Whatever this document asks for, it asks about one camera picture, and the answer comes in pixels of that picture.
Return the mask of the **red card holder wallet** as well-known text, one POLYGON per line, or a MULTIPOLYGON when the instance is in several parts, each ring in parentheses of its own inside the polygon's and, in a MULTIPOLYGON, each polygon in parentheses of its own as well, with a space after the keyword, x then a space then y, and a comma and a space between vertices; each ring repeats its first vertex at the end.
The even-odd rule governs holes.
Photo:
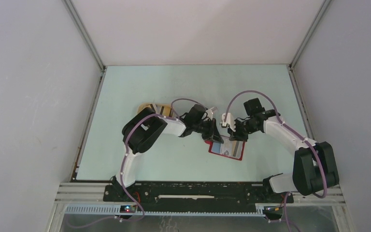
POLYGON ((223 143, 205 141, 209 145, 208 152, 232 160, 241 161, 243 159, 245 142, 231 141, 228 136, 221 135, 223 143))

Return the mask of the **beige oval tray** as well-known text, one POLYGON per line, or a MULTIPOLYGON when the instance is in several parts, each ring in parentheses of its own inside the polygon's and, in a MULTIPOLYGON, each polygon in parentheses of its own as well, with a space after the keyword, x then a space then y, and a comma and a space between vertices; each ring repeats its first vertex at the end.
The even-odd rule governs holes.
POLYGON ((173 117, 173 110, 170 104, 163 104, 163 103, 151 103, 146 102, 139 105, 137 109, 137 113, 141 112, 144 108, 150 108, 157 114, 173 117))

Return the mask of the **white numbered card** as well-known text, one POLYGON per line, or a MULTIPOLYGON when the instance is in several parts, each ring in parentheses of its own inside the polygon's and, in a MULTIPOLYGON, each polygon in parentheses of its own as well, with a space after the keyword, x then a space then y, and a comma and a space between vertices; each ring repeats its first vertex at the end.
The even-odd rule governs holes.
POLYGON ((233 142, 224 142, 220 145, 220 154, 226 157, 236 157, 234 154, 233 142))

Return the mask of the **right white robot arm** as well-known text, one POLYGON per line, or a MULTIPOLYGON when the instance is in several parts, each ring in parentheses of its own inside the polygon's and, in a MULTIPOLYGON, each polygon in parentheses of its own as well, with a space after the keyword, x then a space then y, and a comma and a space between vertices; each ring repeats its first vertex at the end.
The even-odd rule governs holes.
POLYGON ((264 179, 262 197, 276 201, 283 192, 325 198, 328 188, 339 183, 334 152, 328 142, 316 142, 290 127, 276 109, 266 110, 258 98, 244 104, 247 118, 237 119, 229 112, 221 116, 221 126, 228 129, 232 141, 246 142, 250 134, 262 132, 278 141, 293 157, 293 171, 264 179))

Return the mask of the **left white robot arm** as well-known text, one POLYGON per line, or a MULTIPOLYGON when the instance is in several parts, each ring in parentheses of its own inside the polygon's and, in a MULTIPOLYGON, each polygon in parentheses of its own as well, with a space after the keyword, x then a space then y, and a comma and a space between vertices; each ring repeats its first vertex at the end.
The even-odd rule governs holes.
POLYGON ((224 143, 214 118, 215 108, 206 108, 195 104, 191 109, 175 116, 174 110, 167 104, 144 103, 138 112, 122 129, 125 154, 116 179, 119 183, 114 194, 121 201, 128 201, 133 196, 133 185, 142 154, 148 151, 162 134, 187 137, 196 132, 203 141, 224 143))

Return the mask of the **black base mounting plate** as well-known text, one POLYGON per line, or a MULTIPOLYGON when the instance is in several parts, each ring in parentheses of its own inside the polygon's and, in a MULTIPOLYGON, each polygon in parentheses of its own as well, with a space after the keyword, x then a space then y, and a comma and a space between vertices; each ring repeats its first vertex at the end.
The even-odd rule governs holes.
POLYGON ((137 181, 122 188, 116 179, 106 185, 104 202, 136 200, 148 213, 257 213, 259 204, 284 202, 260 182, 170 182, 137 181))

